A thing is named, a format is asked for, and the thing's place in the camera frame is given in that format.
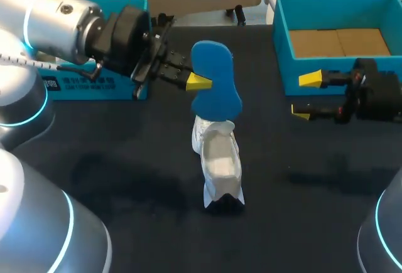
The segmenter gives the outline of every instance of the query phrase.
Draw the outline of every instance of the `robotic arm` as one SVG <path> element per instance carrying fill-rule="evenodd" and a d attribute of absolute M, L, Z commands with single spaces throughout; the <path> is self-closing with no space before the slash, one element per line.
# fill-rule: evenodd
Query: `robotic arm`
<path fill-rule="evenodd" d="M 88 0 L 0 0 L 0 144 L 26 142 L 53 122 L 52 103 L 36 71 L 73 71 L 95 80 L 103 68 L 130 78 L 133 98 L 145 82 L 161 78 L 184 90 L 202 90 L 212 81 L 192 72 L 185 56 L 168 49 L 168 23 L 152 36 L 149 14 L 126 6 L 105 19 Z M 81 65 L 95 60 L 94 71 L 38 62 L 35 51 Z"/>
<path fill-rule="evenodd" d="M 318 70 L 299 77 L 302 87 L 345 86 L 345 102 L 338 107 L 292 105 L 292 114 L 307 120 L 333 119 L 349 123 L 358 119 L 388 122 L 402 121 L 402 93 L 398 76 L 379 72 L 372 58 L 358 58 L 350 73 Z"/>

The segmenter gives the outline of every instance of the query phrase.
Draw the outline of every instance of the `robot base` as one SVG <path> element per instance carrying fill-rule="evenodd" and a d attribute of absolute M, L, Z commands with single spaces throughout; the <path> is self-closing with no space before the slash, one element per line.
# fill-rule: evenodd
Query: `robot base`
<path fill-rule="evenodd" d="M 94 214 L 4 150 L 0 167 L 0 272 L 109 272 L 111 239 Z"/>
<path fill-rule="evenodd" d="M 357 237 L 357 257 L 363 273 L 402 271 L 402 170 L 362 224 Z"/>

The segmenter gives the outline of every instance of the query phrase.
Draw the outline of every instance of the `cable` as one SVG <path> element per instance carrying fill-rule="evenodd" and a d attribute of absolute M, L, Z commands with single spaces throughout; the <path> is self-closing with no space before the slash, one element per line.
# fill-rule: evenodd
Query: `cable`
<path fill-rule="evenodd" d="M 3 62 L 6 62 L 8 64 L 13 64 L 13 65 L 17 65 L 17 66 L 36 67 L 36 68 L 42 68 L 42 69 L 47 69 L 47 70 L 53 70 L 53 71 L 59 70 L 58 69 L 59 65 L 57 65 L 57 64 L 34 61 L 34 60 L 25 60 L 24 58 L 3 55 L 2 53 L 0 53 L 0 60 Z"/>
<path fill-rule="evenodd" d="M 100 72 L 102 70 L 102 64 L 103 64 L 103 63 L 96 63 L 95 69 L 91 73 L 85 69 L 79 69 L 79 68 L 74 68 L 74 67 L 64 67 L 61 65 L 48 63 L 48 62 L 25 60 L 24 58 L 3 55 L 2 53 L 0 53 L 0 61 L 3 61 L 6 64 L 14 65 L 14 66 L 17 65 L 17 66 L 22 66 L 22 67 L 35 67 L 35 68 L 41 68 L 41 69 L 46 69 L 46 70 L 52 70 L 52 71 L 75 72 L 75 73 L 78 73 L 79 75 L 81 75 L 82 77 L 86 77 L 90 80 L 95 80 L 101 74 Z"/>

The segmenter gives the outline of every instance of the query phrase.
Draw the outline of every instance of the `blue foam piece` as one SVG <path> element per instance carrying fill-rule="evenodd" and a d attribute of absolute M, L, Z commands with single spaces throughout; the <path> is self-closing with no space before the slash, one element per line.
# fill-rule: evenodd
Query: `blue foam piece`
<path fill-rule="evenodd" d="M 194 73 L 212 80 L 210 90 L 201 90 L 192 103 L 196 115 L 211 121 L 234 120 L 242 100 L 234 84 L 233 56 L 223 44 L 199 41 L 191 50 Z"/>

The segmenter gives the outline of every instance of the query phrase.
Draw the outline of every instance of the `glowing blue ring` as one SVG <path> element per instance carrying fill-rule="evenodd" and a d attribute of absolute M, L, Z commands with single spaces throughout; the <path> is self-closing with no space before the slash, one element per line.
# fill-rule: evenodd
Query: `glowing blue ring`
<path fill-rule="evenodd" d="M 22 122 L 17 122 L 16 124 L 0 124 L 0 127 L 19 127 L 19 126 L 27 124 L 27 123 L 33 121 L 35 118 L 37 118 L 43 112 L 43 109 L 46 107 L 46 104 L 48 102 L 48 90 L 45 88 L 45 91 L 46 91 L 45 101 L 43 102 L 42 107 L 39 109 L 39 111 L 34 116 L 32 116 L 31 118 L 26 119 Z"/>
<path fill-rule="evenodd" d="M 35 6 L 36 1 L 37 0 L 31 0 L 28 7 L 26 8 L 25 17 L 24 17 L 24 25 L 23 25 L 24 41 L 25 41 L 25 44 L 27 44 L 28 47 L 30 47 L 31 49 L 33 49 L 33 47 L 31 46 L 31 43 L 28 39 L 28 21 L 30 20 L 31 12 L 32 12 L 33 7 Z"/>
<path fill-rule="evenodd" d="M 67 204 L 68 204 L 68 210 L 70 212 L 70 220 L 68 223 L 68 230 L 67 230 L 67 236 L 65 237 L 65 241 L 63 244 L 62 249 L 60 250 L 60 253 L 58 254 L 55 262 L 53 263 L 53 265 L 50 267 L 50 269 L 48 270 L 47 273 L 55 273 L 55 271 L 57 270 L 57 267 L 60 265 L 60 263 L 62 262 L 64 255 L 67 251 L 68 246 L 70 245 L 70 241 L 71 241 L 71 237 L 73 235 L 73 228 L 74 228 L 74 210 L 73 210 L 73 205 L 71 203 L 70 198 L 68 197 L 68 195 L 63 191 L 63 194 L 67 200 Z"/>
<path fill-rule="evenodd" d="M 398 260 L 396 259 L 396 257 L 392 254 L 392 252 L 390 251 L 390 249 L 388 248 L 387 244 L 384 241 L 383 235 L 381 234 L 381 231 L 379 229 L 379 224 L 378 224 L 378 208 L 379 208 L 379 202 L 381 201 L 381 198 L 383 197 L 385 191 L 382 193 L 382 195 L 379 197 L 378 202 L 377 202 L 377 207 L 376 207 L 376 228 L 377 228 L 377 233 L 378 233 L 378 237 L 379 240 L 381 241 L 385 251 L 387 252 L 387 254 L 389 255 L 389 257 L 393 260 L 393 262 L 398 266 L 398 268 L 400 268 L 402 270 L 402 265 L 400 262 L 398 262 Z"/>

